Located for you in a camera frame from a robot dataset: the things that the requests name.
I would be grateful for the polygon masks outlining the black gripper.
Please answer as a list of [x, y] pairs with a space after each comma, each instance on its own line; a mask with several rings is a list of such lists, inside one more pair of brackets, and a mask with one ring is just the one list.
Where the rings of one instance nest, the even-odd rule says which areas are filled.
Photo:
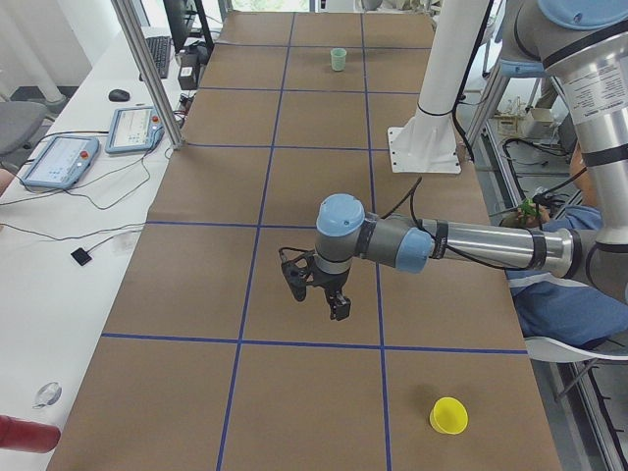
[[344, 320], [349, 317], [351, 301], [348, 297], [342, 296], [342, 289], [348, 279], [348, 275], [348, 270], [330, 274], [318, 267], [314, 268], [312, 284], [314, 287], [324, 290], [330, 306], [331, 320]]

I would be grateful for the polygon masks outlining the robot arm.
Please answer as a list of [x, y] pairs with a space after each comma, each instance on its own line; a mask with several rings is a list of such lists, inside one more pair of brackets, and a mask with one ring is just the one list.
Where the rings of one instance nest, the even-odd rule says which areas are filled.
[[512, 196], [521, 190], [488, 114], [512, 77], [556, 79], [587, 171], [597, 189], [602, 227], [563, 230], [492, 229], [367, 212], [339, 193], [321, 204], [317, 241], [307, 268], [291, 283], [302, 300], [321, 288], [331, 316], [349, 315], [342, 289], [354, 258], [418, 273], [431, 259], [460, 258], [494, 269], [544, 269], [605, 294], [627, 297], [627, 5], [623, 1], [510, 1], [498, 63], [490, 76], [466, 145], [481, 140]]

